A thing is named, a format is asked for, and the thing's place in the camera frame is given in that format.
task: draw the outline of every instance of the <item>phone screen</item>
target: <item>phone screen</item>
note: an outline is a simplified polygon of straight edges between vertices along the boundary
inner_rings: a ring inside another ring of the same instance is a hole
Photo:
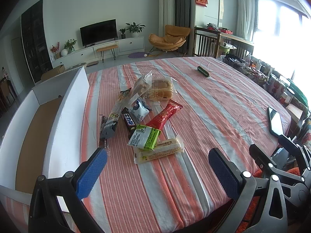
[[[282,120],[279,112],[271,107],[268,107],[268,118],[270,123],[270,133],[274,136],[284,135]]]

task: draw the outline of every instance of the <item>snack package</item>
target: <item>snack package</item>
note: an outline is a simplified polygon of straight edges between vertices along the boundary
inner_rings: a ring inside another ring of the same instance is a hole
[[[100,122],[100,134],[102,133],[103,129],[104,129],[104,126],[106,125],[107,123],[107,120],[108,120],[108,117],[106,116],[102,116],[101,117],[101,122]],[[99,139],[99,144],[98,144],[98,147],[100,148],[108,148],[108,143],[107,143],[107,139],[106,138],[100,138]]]
[[[177,152],[184,152],[185,146],[181,136],[156,143],[153,151],[134,149],[134,163],[140,164],[153,159],[165,157]]]
[[[161,131],[145,125],[137,125],[128,145],[143,150],[153,150]]]
[[[150,108],[141,97],[135,101],[134,106],[130,109],[131,114],[136,118],[138,123],[140,123],[150,111],[152,111],[152,108]]]
[[[152,84],[152,71],[142,75],[134,84],[131,91],[129,105],[132,105],[138,97],[144,94],[148,89],[151,88]]]
[[[144,99],[151,101],[165,101],[177,94],[172,77],[152,80],[151,88],[143,94]]]
[[[183,106],[173,100],[169,100],[165,109],[163,109],[159,114],[157,114],[151,121],[146,125],[153,127],[155,129],[162,130],[166,121],[174,115],[177,111],[182,109]]]
[[[110,112],[109,118],[106,125],[104,126],[102,132],[100,133],[100,139],[107,139],[113,137],[114,132],[117,128],[118,120],[121,114],[121,111],[125,104],[128,102],[128,96],[131,88],[121,91],[120,95]]]
[[[128,138],[130,139],[130,137],[133,135],[134,130],[136,129],[136,124],[134,122],[134,120],[132,119],[130,113],[128,112],[128,108],[124,108],[121,112],[123,120],[125,122],[126,127],[128,128],[128,132],[130,133],[130,135],[128,136]]]

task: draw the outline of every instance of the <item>white plant pot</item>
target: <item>white plant pot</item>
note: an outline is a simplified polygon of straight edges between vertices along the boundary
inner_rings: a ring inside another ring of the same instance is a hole
[[[138,36],[139,36],[139,32],[133,32],[133,33],[132,33],[132,36],[133,36],[133,37],[138,37]]]
[[[68,50],[67,49],[64,49],[60,52],[60,54],[63,56],[66,56],[68,54]]]

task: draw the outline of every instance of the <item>screw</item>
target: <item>screw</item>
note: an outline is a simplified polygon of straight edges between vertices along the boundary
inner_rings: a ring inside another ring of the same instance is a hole
[[[71,178],[73,176],[73,172],[72,171],[68,171],[65,173],[65,177],[66,178]]]
[[[44,180],[44,176],[43,175],[40,175],[38,178],[37,178],[38,181],[43,181]]]
[[[249,177],[251,176],[251,173],[248,172],[248,171],[244,171],[244,172],[243,172],[243,176],[244,176],[245,178],[249,178]]]
[[[278,180],[279,180],[279,177],[276,176],[275,174],[273,174],[271,177],[272,177],[272,179],[273,179],[274,181],[278,181]]]

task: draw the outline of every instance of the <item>television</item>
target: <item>television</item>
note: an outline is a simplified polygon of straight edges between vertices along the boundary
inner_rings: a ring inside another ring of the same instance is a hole
[[[99,41],[116,38],[117,25],[116,20],[108,20],[94,23],[80,28],[82,45],[87,46]]]

